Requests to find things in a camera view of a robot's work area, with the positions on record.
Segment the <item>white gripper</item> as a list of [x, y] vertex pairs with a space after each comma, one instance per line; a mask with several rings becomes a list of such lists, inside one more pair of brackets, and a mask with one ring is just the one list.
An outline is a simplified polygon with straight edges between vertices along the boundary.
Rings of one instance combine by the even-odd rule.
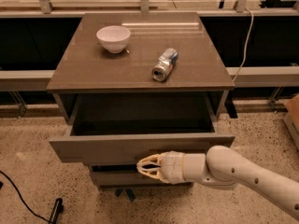
[[185, 183], [183, 160], [183, 153], [170, 151], [162, 155], [153, 154], [143, 158], [137, 163], [136, 167], [142, 175], [157, 180], [161, 179], [164, 183], [175, 185]]

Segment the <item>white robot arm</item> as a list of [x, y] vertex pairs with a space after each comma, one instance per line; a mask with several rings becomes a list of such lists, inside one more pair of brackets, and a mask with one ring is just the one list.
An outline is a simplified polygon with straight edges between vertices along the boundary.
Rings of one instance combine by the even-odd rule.
[[168, 151], [140, 160], [137, 171], [166, 184], [199, 183], [214, 189], [241, 184], [299, 219], [299, 182], [249, 161], [236, 151], [211, 147], [206, 153]]

